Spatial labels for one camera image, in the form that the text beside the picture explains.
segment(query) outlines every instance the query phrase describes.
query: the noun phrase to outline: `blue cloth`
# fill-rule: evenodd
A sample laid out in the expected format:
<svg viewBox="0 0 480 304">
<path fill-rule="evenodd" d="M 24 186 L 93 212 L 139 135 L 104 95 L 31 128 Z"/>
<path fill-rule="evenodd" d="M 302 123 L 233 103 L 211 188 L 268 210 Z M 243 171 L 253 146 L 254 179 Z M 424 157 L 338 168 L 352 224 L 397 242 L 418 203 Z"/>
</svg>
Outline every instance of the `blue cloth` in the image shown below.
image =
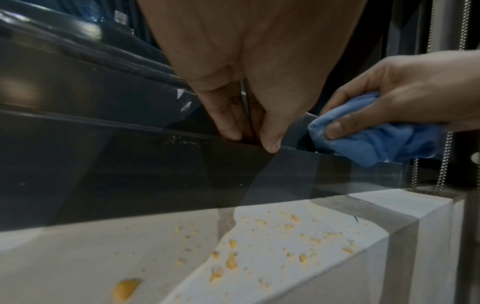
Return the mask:
<svg viewBox="0 0 480 304">
<path fill-rule="evenodd" d="M 328 140 L 324 137 L 324 129 L 330 122 L 368 106 L 378 97 L 378 92 L 357 96 L 313 120 L 308 125 L 308 131 L 315 148 L 333 150 L 364 167 L 381 161 L 404 162 L 434 156 L 437 141 L 444 131 L 441 125 L 391 123 L 340 139 Z"/>
</svg>

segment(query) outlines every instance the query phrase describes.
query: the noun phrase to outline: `hand holding blue cloth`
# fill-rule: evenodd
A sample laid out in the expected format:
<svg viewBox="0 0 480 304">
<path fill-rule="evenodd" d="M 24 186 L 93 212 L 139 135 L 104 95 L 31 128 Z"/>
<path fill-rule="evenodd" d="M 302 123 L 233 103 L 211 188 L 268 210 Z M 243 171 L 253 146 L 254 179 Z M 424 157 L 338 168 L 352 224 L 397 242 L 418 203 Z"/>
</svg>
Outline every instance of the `hand holding blue cloth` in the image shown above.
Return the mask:
<svg viewBox="0 0 480 304">
<path fill-rule="evenodd" d="M 308 125 L 308 131 L 315 148 L 333 150 L 364 167 L 381 161 L 404 162 L 434 156 L 438 139 L 444 131 L 441 125 L 389 123 L 340 139 L 329 140 L 324 137 L 324 129 L 329 123 L 368 106 L 378 97 L 378 92 L 354 97 L 313 120 Z"/>
</svg>

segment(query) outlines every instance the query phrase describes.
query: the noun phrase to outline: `yellow crumb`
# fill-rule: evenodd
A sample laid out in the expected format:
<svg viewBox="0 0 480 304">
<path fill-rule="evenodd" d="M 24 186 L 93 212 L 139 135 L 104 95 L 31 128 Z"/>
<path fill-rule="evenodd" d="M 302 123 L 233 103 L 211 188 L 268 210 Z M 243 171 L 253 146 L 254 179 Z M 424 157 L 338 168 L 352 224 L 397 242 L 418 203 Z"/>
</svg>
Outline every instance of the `yellow crumb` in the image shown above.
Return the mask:
<svg viewBox="0 0 480 304">
<path fill-rule="evenodd" d="M 342 250 L 345 251 L 346 253 L 350 253 L 350 254 L 354 253 L 354 251 L 350 247 L 343 247 Z"/>
<path fill-rule="evenodd" d="M 226 267 L 230 270 L 234 270 L 237 268 L 237 261 L 235 260 L 235 256 L 231 255 L 225 263 Z"/>
<path fill-rule="evenodd" d="M 224 272 L 221 267 L 213 267 L 211 269 L 210 283 L 221 278 L 224 275 Z"/>
<path fill-rule="evenodd" d="M 116 301 L 126 301 L 132 296 L 137 287 L 140 285 L 141 280 L 139 279 L 128 279 L 123 280 L 115 286 L 113 290 L 113 298 Z"/>
<path fill-rule="evenodd" d="M 236 248 L 236 246 L 237 246 L 237 241 L 236 240 L 231 239 L 229 241 L 229 243 L 230 243 L 230 248 Z"/>
<path fill-rule="evenodd" d="M 304 253 L 300 255 L 300 263 L 306 263 L 308 260 L 309 258 Z"/>
<path fill-rule="evenodd" d="M 310 242 L 315 243 L 315 244 L 320 244 L 320 240 L 317 239 L 316 237 L 312 237 L 312 238 L 310 239 Z"/>
</svg>

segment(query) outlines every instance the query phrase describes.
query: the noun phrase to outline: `hand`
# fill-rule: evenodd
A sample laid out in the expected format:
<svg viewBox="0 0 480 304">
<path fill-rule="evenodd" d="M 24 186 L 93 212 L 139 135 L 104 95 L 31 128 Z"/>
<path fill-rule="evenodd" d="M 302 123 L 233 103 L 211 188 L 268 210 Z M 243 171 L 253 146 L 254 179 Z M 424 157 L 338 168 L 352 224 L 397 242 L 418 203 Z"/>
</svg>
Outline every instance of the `hand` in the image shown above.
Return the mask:
<svg viewBox="0 0 480 304">
<path fill-rule="evenodd" d="M 332 122 L 329 139 L 389 122 L 447 124 L 452 131 L 480 128 L 480 51 L 396 56 L 340 87 L 321 115 L 350 98 L 380 91 L 371 105 Z"/>
<path fill-rule="evenodd" d="M 315 105 L 366 0 L 139 0 L 175 72 L 220 133 L 271 153 Z M 249 116 L 240 93 L 244 80 Z"/>
</svg>

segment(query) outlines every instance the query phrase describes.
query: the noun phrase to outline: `cleaning cloth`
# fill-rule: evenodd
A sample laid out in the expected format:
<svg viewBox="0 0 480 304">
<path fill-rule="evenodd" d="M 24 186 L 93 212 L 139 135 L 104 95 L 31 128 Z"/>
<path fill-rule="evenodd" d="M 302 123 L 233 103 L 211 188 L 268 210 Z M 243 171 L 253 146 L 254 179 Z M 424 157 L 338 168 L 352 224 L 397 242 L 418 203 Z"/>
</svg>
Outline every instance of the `cleaning cloth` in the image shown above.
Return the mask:
<svg viewBox="0 0 480 304">
<path fill-rule="evenodd" d="M 444 131 L 442 125 L 389 123 L 340 139 L 325 138 L 324 129 L 330 122 L 368 106 L 378 97 L 378 92 L 354 97 L 313 120 L 308 125 L 308 131 L 315 148 L 332 150 L 364 167 L 381 161 L 400 163 L 434 156 L 437 142 Z"/>
</svg>

